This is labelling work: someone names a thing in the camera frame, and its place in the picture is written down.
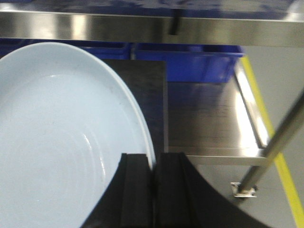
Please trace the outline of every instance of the metal pole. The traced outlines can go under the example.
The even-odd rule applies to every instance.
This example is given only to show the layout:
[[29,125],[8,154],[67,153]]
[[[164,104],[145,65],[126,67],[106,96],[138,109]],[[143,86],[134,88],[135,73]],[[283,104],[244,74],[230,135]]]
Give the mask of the metal pole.
[[302,95],[291,108],[285,119],[282,121],[275,135],[263,151],[267,158],[265,166],[252,166],[244,176],[238,188],[239,192],[251,189],[261,176],[266,172],[277,154],[283,150],[291,137],[300,129],[304,122],[304,90]]

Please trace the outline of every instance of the metal shelf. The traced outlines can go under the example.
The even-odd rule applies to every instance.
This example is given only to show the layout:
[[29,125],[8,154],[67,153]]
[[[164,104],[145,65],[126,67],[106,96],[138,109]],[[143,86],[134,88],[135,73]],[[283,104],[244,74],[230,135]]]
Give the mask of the metal shelf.
[[303,0],[160,2],[0,3],[0,37],[304,47]]
[[168,83],[169,152],[198,164],[264,166],[268,134],[240,64],[227,84]]

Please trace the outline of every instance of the yellow tape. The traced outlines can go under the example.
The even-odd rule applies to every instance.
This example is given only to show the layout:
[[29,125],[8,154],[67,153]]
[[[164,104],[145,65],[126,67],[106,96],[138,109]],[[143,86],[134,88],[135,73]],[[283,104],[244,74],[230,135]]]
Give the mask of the yellow tape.
[[[275,130],[269,118],[266,106],[264,104],[263,98],[261,96],[260,90],[257,85],[256,78],[254,76],[250,61],[247,56],[241,58],[241,63],[243,64],[248,82],[256,99],[256,104],[261,112],[265,127],[268,131],[270,136],[273,136]],[[297,228],[304,228],[304,210],[301,204],[299,195],[295,188],[294,181],[290,174],[289,168],[285,161],[284,155],[279,153],[278,156],[275,158],[275,166],[278,171],[279,177],[281,179],[283,188],[285,190],[285,194],[287,200],[290,205],[290,209],[292,215],[294,217],[294,221],[296,223]]]

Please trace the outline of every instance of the blue bin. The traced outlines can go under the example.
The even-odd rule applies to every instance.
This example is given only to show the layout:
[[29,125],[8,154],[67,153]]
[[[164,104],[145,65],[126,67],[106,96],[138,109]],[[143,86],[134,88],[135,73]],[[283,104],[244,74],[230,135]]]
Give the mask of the blue bin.
[[26,46],[29,43],[30,40],[28,39],[0,38],[0,57],[3,57],[18,48]]
[[135,58],[166,61],[167,81],[225,83],[243,56],[239,46],[136,44]]
[[42,40],[36,39],[32,43],[60,42],[79,47],[97,58],[130,59],[131,44],[123,42],[77,41],[77,40]]

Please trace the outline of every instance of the ceramic plate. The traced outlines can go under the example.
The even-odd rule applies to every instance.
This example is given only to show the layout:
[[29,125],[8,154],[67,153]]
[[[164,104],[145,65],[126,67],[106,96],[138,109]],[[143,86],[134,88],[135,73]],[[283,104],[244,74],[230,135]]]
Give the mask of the ceramic plate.
[[121,153],[155,162],[143,114],[108,65],[59,43],[0,60],[0,227],[80,227]]

